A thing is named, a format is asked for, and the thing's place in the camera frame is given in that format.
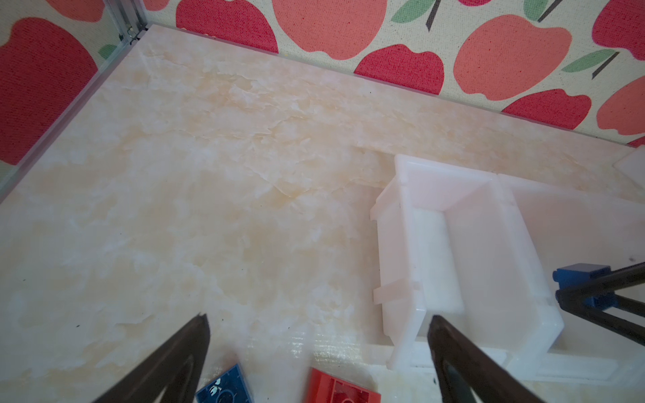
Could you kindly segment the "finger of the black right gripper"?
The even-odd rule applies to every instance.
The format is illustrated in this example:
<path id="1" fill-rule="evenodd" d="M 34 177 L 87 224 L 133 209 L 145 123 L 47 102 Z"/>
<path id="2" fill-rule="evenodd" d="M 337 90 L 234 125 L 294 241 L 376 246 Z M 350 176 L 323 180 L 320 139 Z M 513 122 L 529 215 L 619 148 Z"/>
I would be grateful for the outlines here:
<path id="1" fill-rule="evenodd" d="M 556 291 L 556 299 L 584 300 L 588 297 L 615 292 L 644 283 L 644 263 L 611 270 L 610 275 L 592 280 L 582 285 Z"/>
<path id="2" fill-rule="evenodd" d="M 633 315 L 644 317 L 644 303 L 633 300 L 627 297 L 617 297 L 618 305 L 616 309 L 623 312 L 628 312 Z M 644 327 L 634 322 L 629 322 L 621 317 L 613 316 L 600 309 L 588 307 L 582 300 L 571 300 L 559 298 L 558 303 L 560 308 L 565 312 L 569 312 L 576 317 L 582 318 L 587 322 L 591 322 L 597 326 L 603 327 L 611 332 L 614 332 L 626 339 L 644 345 Z"/>

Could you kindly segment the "blue lego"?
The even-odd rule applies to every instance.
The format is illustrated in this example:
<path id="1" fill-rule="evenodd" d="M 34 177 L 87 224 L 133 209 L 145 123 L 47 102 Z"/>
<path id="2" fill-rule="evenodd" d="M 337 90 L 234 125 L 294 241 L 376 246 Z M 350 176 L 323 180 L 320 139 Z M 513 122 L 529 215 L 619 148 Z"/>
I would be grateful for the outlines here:
<path id="1" fill-rule="evenodd" d="M 611 274 L 609 265 L 593 264 L 574 264 L 554 270 L 552 273 L 553 280 L 558 284 L 559 290 L 569 287 L 578 286 L 592 280 Z M 588 297 L 584 300 L 587 307 L 592 307 L 605 311 L 611 307 L 617 306 L 615 292 Z"/>
<path id="2" fill-rule="evenodd" d="M 196 393 L 198 403 L 252 403 L 243 371 L 235 364 Z"/>

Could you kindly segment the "red lego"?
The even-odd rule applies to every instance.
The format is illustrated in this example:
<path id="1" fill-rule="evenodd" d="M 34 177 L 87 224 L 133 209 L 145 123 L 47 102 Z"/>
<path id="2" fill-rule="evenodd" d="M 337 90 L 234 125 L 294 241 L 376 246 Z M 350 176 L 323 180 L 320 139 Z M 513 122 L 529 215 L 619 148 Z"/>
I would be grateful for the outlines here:
<path id="1" fill-rule="evenodd" d="M 381 394 L 312 369 L 304 403 L 381 403 Z"/>

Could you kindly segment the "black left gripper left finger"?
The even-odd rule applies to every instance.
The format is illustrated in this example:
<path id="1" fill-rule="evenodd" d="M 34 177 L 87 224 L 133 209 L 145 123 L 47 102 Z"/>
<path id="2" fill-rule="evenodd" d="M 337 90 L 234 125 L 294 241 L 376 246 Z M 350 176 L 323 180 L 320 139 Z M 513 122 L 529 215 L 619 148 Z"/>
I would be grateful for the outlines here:
<path id="1" fill-rule="evenodd" d="M 193 317 L 96 401 L 192 402 L 210 339 L 208 316 Z"/>

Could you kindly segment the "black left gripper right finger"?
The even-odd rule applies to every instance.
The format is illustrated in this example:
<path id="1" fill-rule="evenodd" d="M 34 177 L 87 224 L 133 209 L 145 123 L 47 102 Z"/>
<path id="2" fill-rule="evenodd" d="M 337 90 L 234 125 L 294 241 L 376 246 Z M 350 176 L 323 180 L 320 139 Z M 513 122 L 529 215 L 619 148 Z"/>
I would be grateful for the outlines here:
<path id="1" fill-rule="evenodd" d="M 433 316 L 427 339 L 444 402 L 541 401 L 444 317 Z"/>

